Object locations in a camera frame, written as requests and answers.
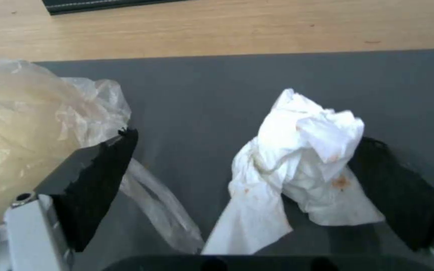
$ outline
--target wooden table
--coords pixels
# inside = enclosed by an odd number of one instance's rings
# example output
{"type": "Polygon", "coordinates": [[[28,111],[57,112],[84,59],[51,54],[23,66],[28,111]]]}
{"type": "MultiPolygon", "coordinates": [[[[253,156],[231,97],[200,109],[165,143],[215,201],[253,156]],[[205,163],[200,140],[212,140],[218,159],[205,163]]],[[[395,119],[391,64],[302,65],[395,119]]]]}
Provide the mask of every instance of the wooden table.
{"type": "Polygon", "coordinates": [[[32,61],[434,48],[434,0],[188,0],[50,16],[0,0],[0,57],[32,61]]]}

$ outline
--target gray mat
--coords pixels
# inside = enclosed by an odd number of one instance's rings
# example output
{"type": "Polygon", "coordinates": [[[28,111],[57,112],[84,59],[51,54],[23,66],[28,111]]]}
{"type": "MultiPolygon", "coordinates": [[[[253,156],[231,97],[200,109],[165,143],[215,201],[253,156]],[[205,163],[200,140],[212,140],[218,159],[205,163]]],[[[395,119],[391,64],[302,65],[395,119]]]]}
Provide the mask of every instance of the gray mat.
{"type": "MultiPolygon", "coordinates": [[[[232,158],[287,87],[324,107],[352,110],[364,120],[367,136],[390,144],[434,185],[434,50],[40,64],[58,76],[122,85],[131,125],[140,132],[134,156],[180,199],[204,239],[229,200],[232,158]]],[[[284,201],[294,231],[258,254],[396,254],[430,264],[385,223],[320,227],[284,201]]],[[[76,267],[174,253],[119,195],[76,267]]]]}

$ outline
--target crumpled plastic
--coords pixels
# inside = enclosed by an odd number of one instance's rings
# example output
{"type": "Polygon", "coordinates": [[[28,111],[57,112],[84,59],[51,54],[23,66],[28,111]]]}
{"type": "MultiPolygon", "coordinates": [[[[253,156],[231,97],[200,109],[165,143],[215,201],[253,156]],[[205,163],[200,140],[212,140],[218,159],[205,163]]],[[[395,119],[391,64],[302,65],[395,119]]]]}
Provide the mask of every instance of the crumpled plastic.
{"type": "Polygon", "coordinates": [[[319,225],[384,220],[346,166],[363,131],[350,111],[335,113],[284,90],[235,156],[231,200],[202,253],[253,254],[291,232],[281,193],[319,225]]]}
{"type": "MultiPolygon", "coordinates": [[[[0,222],[15,196],[33,190],[76,149],[117,136],[130,115],[114,81],[59,78],[26,61],[0,60],[0,222]]],[[[128,171],[125,180],[133,187],[148,181],[135,171],[128,171]]],[[[196,252],[203,245],[198,227],[167,187],[151,181],[150,190],[161,201],[179,208],[133,197],[136,204],[144,211],[153,205],[162,209],[145,213],[156,216],[150,220],[157,230],[164,228],[160,234],[172,247],[196,252]]]]}

